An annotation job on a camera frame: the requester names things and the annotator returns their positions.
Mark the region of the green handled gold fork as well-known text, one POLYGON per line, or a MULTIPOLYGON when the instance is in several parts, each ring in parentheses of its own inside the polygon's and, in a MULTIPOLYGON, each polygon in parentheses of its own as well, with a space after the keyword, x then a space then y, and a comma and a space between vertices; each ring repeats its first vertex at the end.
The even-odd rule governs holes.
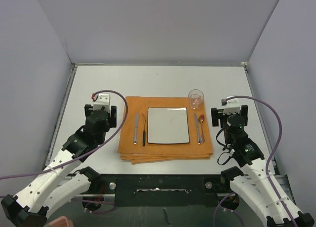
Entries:
POLYGON ((143 113, 142 113, 142 116, 143 116, 143 119, 144 119, 142 145, 145 146, 146 145, 146 117, 145 117, 145 115, 143 113))

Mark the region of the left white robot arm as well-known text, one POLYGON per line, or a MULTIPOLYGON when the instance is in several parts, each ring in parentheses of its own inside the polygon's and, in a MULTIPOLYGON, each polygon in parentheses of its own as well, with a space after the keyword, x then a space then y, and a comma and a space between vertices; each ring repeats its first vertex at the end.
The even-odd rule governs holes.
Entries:
POLYGON ((85 105, 84 110, 85 125, 67 139, 51 163, 24 189, 2 199, 5 216, 14 226, 42 227, 67 201, 100 188, 100 174, 89 166, 80 169, 70 181, 59 184, 104 145, 106 133, 117 126, 115 106, 85 105))

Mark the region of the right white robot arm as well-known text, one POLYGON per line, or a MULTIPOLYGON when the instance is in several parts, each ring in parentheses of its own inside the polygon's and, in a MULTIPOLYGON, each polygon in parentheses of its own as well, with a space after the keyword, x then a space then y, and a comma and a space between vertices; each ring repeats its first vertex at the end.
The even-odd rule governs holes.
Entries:
POLYGON ((266 227, 312 227, 311 214, 303 213, 269 169, 264 154, 244 128, 247 106, 211 109, 212 125, 224 135, 223 149, 237 166, 221 172, 220 188, 233 191, 257 214, 266 227))

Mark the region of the copper bowl spoon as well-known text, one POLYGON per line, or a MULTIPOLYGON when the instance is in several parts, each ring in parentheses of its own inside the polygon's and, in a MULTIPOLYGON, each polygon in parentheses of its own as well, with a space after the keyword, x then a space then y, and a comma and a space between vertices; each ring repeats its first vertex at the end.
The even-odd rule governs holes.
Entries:
POLYGON ((205 117, 203 114, 201 114, 198 118, 198 121, 200 123, 201 126, 201 142, 204 143, 205 142, 205 138, 204 138, 204 133, 203 133, 203 122, 205 120, 205 117))

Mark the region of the green handled silver knife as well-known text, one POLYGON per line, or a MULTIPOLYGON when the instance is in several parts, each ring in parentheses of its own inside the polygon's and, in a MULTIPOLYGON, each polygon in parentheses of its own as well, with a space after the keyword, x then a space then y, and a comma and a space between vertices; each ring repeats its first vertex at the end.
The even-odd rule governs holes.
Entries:
POLYGON ((194 118, 195 118, 195 124, 196 124, 196 129, 197 129, 197 140, 198 140, 198 144, 200 145, 202 141, 201 141, 201 135, 200 135, 200 130, 199 130, 199 121, 198 121, 198 117, 196 113, 194 113, 194 118))

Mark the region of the clear drinking glass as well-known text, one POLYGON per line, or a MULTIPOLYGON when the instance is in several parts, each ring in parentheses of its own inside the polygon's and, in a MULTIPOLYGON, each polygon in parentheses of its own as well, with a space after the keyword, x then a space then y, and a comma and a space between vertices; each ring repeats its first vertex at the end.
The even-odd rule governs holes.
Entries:
POLYGON ((204 93, 199 89, 193 89, 188 93, 189 104, 191 109, 200 107, 204 100, 204 93))

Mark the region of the orange cloth placemat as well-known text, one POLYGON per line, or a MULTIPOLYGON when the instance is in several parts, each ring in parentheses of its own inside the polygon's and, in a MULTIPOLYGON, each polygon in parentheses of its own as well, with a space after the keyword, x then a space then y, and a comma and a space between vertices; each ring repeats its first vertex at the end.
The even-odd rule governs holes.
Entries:
POLYGON ((140 97, 127 96, 127 119, 120 130, 118 153, 121 159, 130 160, 133 164, 154 162, 169 159, 203 159, 210 158, 214 153, 207 120, 203 122, 205 142, 198 144, 197 129, 194 113, 206 115, 205 105, 202 103, 196 110, 189 106, 187 97, 140 97), (142 145, 144 119, 142 113, 147 115, 149 107, 177 108, 186 107, 188 112, 188 127, 190 142, 188 144, 155 145, 147 143, 142 145), (139 113, 138 142, 134 144, 135 116, 139 113))

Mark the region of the white square plate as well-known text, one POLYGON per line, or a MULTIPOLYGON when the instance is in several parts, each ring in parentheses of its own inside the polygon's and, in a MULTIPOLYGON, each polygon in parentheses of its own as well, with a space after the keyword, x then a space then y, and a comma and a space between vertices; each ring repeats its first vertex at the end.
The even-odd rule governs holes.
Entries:
POLYGON ((158 145, 189 143, 187 108, 149 107, 147 142, 158 145))

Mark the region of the silver butter knife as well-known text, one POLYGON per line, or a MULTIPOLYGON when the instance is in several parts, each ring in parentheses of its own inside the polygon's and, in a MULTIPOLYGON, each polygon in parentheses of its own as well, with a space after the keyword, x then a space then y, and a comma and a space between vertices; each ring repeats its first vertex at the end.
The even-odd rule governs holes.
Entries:
POLYGON ((135 123, 134 123, 134 144, 137 144, 138 142, 138 122, 139 122, 139 113, 135 116, 135 123))

